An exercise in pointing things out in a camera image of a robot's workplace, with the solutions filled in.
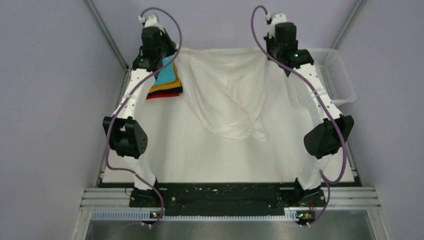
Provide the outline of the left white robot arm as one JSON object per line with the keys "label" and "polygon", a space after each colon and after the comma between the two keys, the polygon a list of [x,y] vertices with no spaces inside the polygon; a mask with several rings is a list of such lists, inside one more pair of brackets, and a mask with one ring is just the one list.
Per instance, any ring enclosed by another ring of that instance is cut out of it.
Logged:
{"label": "left white robot arm", "polygon": [[104,160],[107,168],[126,171],[134,177],[134,187],[142,190],[141,200],[149,207],[160,202],[160,193],[154,189],[156,177],[149,164],[142,159],[147,150],[148,136],[135,115],[144,105],[148,93],[160,71],[168,67],[163,60],[174,55],[178,48],[163,28],[144,27],[142,46],[132,63],[127,88],[117,109],[103,119],[107,145]]}

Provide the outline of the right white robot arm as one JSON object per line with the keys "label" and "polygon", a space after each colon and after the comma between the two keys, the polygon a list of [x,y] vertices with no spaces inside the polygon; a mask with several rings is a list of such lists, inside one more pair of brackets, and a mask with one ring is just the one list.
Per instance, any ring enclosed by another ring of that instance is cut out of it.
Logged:
{"label": "right white robot arm", "polygon": [[[295,180],[300,188],[293,192],[294,202],[307,206],[314,198],[312,191],[317,190],[323,180],[330,184],[342,180],[348,163],[346,141],[354,120],[350,115],[343,115],[330,99],[312,55],[298,47],[294,23],[271,24],[264,40],[269,60],[284,70],[289,82],[295,86],[299,104],[307,108],[312,120],[312,129],[303,137],[309,157]],[[324,176],[324,171],[338,152],[341,152],[340,172],[330,180]]]}

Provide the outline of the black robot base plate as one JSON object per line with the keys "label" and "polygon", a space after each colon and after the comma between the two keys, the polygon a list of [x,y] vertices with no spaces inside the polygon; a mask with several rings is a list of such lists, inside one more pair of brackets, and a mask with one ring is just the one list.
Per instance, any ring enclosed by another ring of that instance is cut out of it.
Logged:
{"label": "black robot base plate", "polygon": [[313,210],[325,203],[320,187],[303,190],[293,183],[156,183],[156,189],[134,189],[131,208],[164,208],[166,217],[282,216],[289,207]]}

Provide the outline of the white t shirt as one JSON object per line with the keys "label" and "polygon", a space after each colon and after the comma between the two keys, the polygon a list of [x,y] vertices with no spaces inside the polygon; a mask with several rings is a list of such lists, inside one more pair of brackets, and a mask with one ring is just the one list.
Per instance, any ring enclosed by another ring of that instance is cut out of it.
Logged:
{"label": "white t shirt", "polygon": [[182,48],[174,61],[185,101],[210,133],[266,142],[286,124],[295,136],[312,127],[297,83],[258,49]]}

